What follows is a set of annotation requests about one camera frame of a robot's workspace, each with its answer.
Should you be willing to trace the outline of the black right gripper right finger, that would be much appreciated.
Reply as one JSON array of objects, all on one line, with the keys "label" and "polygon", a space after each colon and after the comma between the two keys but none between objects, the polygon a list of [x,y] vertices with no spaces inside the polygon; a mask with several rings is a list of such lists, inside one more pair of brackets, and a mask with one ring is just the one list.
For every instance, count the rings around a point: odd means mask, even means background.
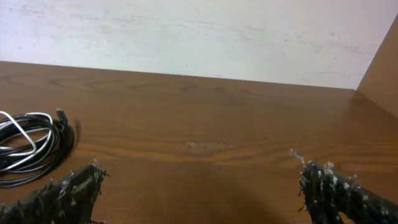
[{"label": "black right gripper right finger", "polygon": [[302,208],[312,223],[343,223],[342,215],[354,223],[397,223],[397,204],[358,184],[355,175],[344,178],[330,161],[321,166],[293,149],[290,154],[303,165],[298,194],[304,195]]}]

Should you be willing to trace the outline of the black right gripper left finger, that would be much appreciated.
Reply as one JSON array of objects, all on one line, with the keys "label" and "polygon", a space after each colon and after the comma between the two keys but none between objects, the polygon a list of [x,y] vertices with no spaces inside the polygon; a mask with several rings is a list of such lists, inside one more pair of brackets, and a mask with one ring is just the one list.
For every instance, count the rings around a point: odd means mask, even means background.
[{"label": "black right gripper left finger", "polygon": [[10,206],[1,206],[1,224],[89,224],[108,175],[101,165],[83,166]]}]

